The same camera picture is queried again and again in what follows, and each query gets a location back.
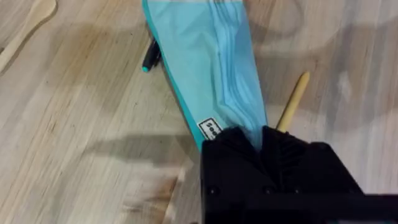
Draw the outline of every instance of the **pen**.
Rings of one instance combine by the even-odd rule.
[[[142,63],[142,71],[149,72],[152,67],[156,66],[161,58],[160,48],[156,40],[153,39],[152,43],[145,54],[144,61]]]

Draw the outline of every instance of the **label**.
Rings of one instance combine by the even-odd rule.
[[[198,127],[203,135],[209,140],[216,138],[216,136],[222,131],[214,118],[208,118],[201,123],[198,123]]]

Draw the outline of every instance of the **wooden surface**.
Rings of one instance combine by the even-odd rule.
[[[0,0],[0,45],[32,0]],[[398,1],[246,1],[270,126],[330,143],[366,192],[398,193]],[[200,222],[199,154],[164,71],[141,72],[140,0],[59,0],[0,78],[2,223]]]

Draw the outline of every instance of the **plastic bag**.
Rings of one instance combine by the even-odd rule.
[[[266,114],[243,2],[142,5],[198,148],[222,129],[240,126],[260,149]]]

